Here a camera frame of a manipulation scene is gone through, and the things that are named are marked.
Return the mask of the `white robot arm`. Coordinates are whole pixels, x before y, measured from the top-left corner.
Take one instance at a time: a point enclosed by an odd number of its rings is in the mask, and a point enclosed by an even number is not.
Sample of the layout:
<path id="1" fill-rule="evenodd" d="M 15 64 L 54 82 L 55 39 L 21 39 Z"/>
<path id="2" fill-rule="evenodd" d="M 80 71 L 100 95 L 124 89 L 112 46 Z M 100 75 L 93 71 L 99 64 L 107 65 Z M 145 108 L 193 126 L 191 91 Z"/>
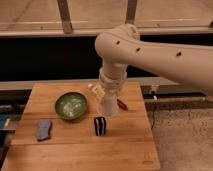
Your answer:
<path id="1" fill-rule="evenodd" d="M 212 46 L 144 42 L 134 25 L 125 24 L 100 33 L 95 50 L 102 58 L 99 79 L 108 91 L 121 87 L 132 65 L 213 96 Z"/>

